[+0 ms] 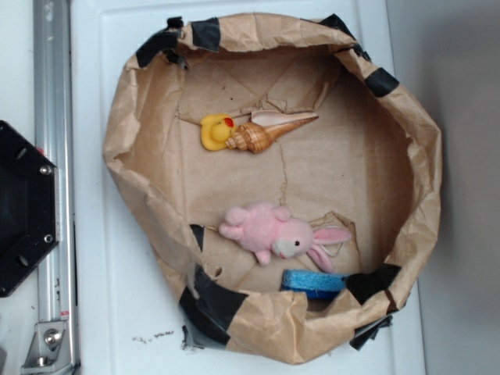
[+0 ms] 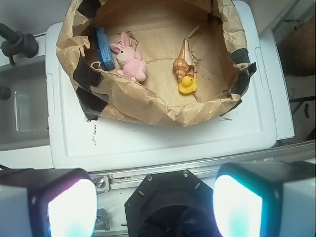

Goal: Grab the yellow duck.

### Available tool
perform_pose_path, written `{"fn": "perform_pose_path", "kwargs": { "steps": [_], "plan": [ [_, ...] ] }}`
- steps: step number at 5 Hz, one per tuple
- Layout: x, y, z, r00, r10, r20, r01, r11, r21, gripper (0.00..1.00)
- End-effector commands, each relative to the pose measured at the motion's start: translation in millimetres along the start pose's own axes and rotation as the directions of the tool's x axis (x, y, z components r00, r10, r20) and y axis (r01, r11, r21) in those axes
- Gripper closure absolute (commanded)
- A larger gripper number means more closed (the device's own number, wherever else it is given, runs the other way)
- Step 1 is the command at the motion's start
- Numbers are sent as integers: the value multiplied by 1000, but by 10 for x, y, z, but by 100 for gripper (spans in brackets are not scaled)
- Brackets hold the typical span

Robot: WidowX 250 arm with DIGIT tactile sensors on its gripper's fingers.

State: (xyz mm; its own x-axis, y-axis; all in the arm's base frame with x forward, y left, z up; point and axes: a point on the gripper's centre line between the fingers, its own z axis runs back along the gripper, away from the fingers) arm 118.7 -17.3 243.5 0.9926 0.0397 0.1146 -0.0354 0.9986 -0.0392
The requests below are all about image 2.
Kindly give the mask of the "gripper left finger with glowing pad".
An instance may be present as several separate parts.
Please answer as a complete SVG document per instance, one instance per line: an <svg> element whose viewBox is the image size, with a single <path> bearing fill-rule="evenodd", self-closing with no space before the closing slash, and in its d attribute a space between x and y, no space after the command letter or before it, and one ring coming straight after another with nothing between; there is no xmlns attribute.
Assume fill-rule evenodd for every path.
<svg viewBox="0 0 316 237"><path fill-rule="evenodd" d="M0 172L2 237L90 237L97 193L83 169Z"/></svg>

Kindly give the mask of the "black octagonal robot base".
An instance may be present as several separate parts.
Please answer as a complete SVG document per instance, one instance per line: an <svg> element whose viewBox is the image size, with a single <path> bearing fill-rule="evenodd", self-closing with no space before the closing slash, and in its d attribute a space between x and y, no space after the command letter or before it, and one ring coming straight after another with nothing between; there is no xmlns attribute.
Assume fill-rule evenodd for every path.
<svg viewBox="0 0 316 237"><path fill-rule="evenodd" d="M213 189L188 170L149 174L125 203L130 237L219 237Z"/></svg>

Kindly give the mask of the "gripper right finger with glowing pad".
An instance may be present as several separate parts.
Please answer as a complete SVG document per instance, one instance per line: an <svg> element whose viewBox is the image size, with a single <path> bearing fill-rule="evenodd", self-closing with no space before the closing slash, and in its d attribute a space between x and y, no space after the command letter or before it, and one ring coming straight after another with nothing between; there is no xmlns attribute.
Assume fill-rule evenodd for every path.
<svg viewBox="0 0 316 237"><path fill-rule="evenodd" d="M314 237L316 166L295 162L229 162L213 187L224 237Z"/></svg>

